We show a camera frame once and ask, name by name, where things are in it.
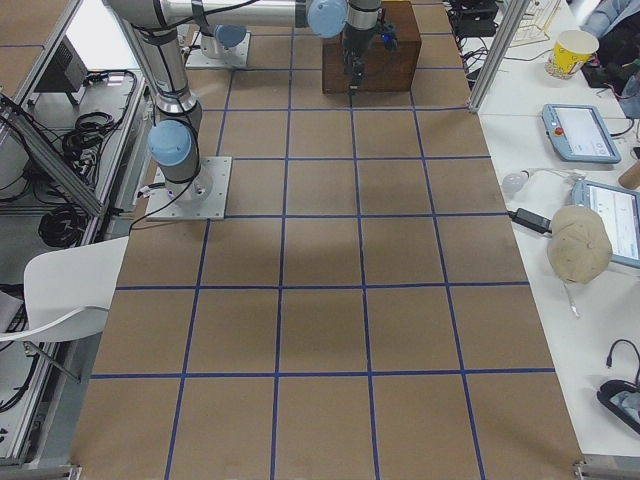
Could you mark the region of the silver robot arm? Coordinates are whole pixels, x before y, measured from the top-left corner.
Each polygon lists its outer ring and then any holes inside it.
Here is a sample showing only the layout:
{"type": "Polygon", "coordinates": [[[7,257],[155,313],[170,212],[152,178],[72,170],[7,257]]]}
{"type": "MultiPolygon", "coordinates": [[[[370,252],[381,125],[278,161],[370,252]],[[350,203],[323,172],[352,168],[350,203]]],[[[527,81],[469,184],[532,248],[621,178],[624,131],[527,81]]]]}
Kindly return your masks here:
{"type": "Polygon", "coordinates": [[[191,122],[201,117],[178,42],[178,27],[218,25],[309,28],[321,38],[342,36],[345,74],[353,93],[365,74],[364,54],[383,30],[379,1],[109,1],[133,29],[143,73],[155,85],[158,113],[191,122]]]}
{"type": "Polygon", "coordinates": [[[200,28],[200,49],[211,59],[221,58],[224,52],[241,44],[247,28],[241,25],[212,25],[200,28]]]}

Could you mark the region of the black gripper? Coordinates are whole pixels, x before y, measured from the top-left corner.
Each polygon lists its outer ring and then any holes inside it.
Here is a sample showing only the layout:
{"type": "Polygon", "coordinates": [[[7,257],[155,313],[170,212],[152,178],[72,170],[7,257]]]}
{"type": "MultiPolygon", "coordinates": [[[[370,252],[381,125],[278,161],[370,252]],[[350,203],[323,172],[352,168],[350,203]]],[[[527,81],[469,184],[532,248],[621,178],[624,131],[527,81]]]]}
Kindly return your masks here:
{"type": "Polygon", "coordinates": [[[349,23],[345,25],[342,33],[342,49],[344,74],[349,79],[349,93],[354,93],[362,84],[365,74],[365,63],[362,59],[370,48],[377,30],[377,23],[366,29],[356,28],[349,23]]]}

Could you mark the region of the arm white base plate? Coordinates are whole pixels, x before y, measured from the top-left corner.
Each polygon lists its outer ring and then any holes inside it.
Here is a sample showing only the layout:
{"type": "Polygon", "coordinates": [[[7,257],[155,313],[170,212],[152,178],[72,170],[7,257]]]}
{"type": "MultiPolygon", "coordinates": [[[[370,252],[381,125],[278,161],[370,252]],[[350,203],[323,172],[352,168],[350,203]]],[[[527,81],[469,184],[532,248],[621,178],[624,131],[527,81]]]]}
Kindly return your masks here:
{"type": "Polygon", "coordinates": [[[186,68],[200,70],[245,69],[249,58],[250,38],[251,33],[247,31],[238,45],[226,47],[214,37],[202,36],[197,32],[189,45],[186,68]]]}
{"type": "Polygon", "coordinates": [[[200,173],[179,199],[184,188],[169,183],[153,189],[145,214],[150,221],[223,220],[225,218],[232,158],[207,156],[200,159],[200,173]]]}

